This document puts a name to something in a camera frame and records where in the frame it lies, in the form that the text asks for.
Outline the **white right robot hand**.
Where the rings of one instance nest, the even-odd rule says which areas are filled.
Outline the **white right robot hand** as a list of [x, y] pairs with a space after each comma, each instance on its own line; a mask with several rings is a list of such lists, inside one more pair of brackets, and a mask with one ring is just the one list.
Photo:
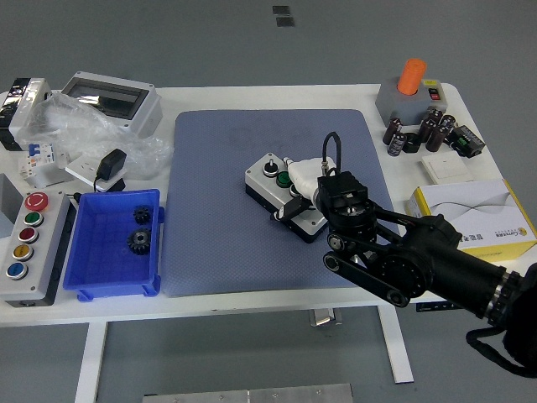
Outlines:
[[339, 172], [331, 157], [301, 161], [286, 159], [284, 162], [292, 185], [289, 191], [291, 200], [274, 213], [274, 219], [280, 222], [287, 222], [309, 209], [319, 210], [318, 179]]

